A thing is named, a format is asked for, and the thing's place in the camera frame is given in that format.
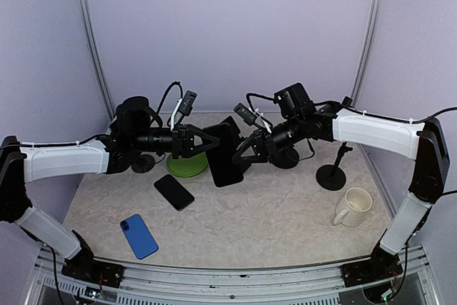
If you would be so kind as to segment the left aluminium frame post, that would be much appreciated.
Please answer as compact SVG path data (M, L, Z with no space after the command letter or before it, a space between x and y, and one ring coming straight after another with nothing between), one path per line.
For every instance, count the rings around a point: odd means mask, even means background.
M114 102L109 90L109 85L105 77L104 69L101 63L101 57L99 54L99 49L96 43L96 35L94 32L91 12L89 6L89 0L78 0L79 11L81 13L82 24L84 28L84 34L86 37L86 43L89 49L89 55L91 58L91 63L94 68L96 83L99 88L101 99L106 111L106 114L110 120L115 117L115 108Z

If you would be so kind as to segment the aluminium frame post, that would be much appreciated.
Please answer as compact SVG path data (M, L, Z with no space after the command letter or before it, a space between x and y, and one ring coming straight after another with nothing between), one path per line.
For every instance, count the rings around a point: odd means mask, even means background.
M370 11L368 15L368 24L365 38L363 41L361 57L358 63L356 78L351 91L351 98L356 104L360 99L363 89L363 83L366 78L366 71L369 64L373 43L375 41L378 18L381 11L382 0L371 0Z
M89 6L89 0L78 0L79 11L81 13L82 24L84 28L84 34L86 37L86 43L89 49L89 55L91 58L91 63L94 68L96 83L99 88L101 99L106 111L106 114L110 120L115 117L115 108L114 102L109 90L109 85L105 77L104 69L101 63L101 57L99 54L99 49L96 43L96 35L94 32L91 12Z

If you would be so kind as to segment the front aluminium rail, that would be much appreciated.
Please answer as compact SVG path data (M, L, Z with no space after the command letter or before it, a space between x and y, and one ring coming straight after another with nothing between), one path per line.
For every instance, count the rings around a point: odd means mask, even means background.
M119 287L96 285L61 274L62 260L48 248L39 252L24 304L365 304L369 289L386 283L348 287L345 261L266 269L194 269L121 261Z

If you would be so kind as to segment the black phone purple edge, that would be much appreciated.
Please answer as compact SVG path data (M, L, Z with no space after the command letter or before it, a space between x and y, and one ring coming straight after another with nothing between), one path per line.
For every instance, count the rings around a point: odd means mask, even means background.
M155 181L154 187L177 211L184 210L195 201L194 196L171 174Z

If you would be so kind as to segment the cream ceramic mug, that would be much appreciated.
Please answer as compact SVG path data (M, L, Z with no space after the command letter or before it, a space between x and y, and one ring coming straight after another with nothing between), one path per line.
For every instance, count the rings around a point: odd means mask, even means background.
M332 224L347 227L359 226L367 217L372 206L372 196L365 189L352 187L337 203Z

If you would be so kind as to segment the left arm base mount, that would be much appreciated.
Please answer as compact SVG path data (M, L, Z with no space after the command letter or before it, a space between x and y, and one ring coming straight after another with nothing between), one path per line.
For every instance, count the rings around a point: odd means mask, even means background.
M72 231L80 243L81 250L72 259L65 259L61 273L74 279L91 282L102 286L118 289L124 267L120 264L100 261L94 258L94 253L86 241L76 231Z

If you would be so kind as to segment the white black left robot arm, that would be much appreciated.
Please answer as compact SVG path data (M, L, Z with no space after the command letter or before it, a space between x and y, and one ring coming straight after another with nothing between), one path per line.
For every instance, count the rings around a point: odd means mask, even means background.
M145 96L133 96L118 105L107 134L52 144L21 143L8 136L1 144L1 220L52 248L82 278L95 279L100 265L88 244L40 209L28 197L26 185L57 176L120 174L146 152L191 158L219 142L192 124L165 127Z

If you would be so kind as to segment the black round-base clamp stand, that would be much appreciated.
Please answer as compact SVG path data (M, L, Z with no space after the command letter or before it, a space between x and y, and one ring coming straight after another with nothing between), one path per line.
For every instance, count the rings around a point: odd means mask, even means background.
M299 163L300 156L296 149L288 147L280 152L280 157L273 165L280 169L292 169Z

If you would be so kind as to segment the right aluminium frame post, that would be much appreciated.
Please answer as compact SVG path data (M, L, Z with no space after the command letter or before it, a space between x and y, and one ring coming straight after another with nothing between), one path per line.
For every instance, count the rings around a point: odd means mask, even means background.
M351 91L351 98L356 104L360 99L363 89L363 83L366 78L366 71L369 64L373 43L375 41L378 18L381 11L382 0L371 0L370 11L368 15L368 24L365 38L363 41L361 57L358 63L356 78Z

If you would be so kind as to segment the black tall round-base stand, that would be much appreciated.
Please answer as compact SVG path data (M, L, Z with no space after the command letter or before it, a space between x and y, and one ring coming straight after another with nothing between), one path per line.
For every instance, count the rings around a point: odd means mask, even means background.
M330 142L335 141L331 132L333 128L331 120L336 118L336 113L344 106L350 106L352 101L352 98L345 96L342 103L338 103L337 101L315 103L319 107L316 112L316 118L320 125L319 139ZM350 151L353 151L353 147L347 146L347 143L343 142L338 149L334 163L325 164L318 168L316 180L320 186L330 191L338 191L343 188L346 184L346 175L339 165L343 156Z

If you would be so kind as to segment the green plate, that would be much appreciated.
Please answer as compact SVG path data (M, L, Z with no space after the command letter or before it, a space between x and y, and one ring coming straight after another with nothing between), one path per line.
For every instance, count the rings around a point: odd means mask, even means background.
M166 168L170 174L180 178L191 178L203 173L208 167L205 153L192 156L191 158L173 159L169 156L166 160Z

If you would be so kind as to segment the black phone teal case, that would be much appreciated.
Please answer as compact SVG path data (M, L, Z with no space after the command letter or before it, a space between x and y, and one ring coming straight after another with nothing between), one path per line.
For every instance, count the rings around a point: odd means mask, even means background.
M243 181L240 164L234 164L236 152L231 126L221 123L204 129L204 133L219 139L219 145L206 151L211 176L216 187L225 187Z

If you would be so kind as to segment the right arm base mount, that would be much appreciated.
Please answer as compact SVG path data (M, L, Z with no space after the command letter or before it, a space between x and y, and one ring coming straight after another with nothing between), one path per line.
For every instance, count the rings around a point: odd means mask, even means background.
M402 274L398 253L392 255L381 248L381 241L374 246L369 258L341 266L345 287L359 286Z

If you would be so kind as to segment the black folding phone stand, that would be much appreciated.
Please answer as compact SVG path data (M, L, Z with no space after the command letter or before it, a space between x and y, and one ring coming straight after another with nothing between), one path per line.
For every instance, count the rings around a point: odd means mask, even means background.
M226 155L226 165L232 170L232 174L240 174L243 176L251 164L248 162L235 164L232 161L237 148L244 141L244 138L241 136L241 130L232 116L227 116L221 122L221 130L223 134L221 145L223 146Z

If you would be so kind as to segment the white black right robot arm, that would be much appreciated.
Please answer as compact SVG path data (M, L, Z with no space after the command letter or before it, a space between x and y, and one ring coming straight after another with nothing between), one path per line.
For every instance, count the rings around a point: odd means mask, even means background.
M304 139L371 146L415 162L408 195L379 242L384 251L365 264L370 278L382 278L393 267L391 255L403 248L444 194L450 159L440 121L434 115L413 120L358 111L350 106L349 98L343 103L315 104L300 83L277 91L273 102L285 121L255 130L237 148L233 163L276 163L287 149Z

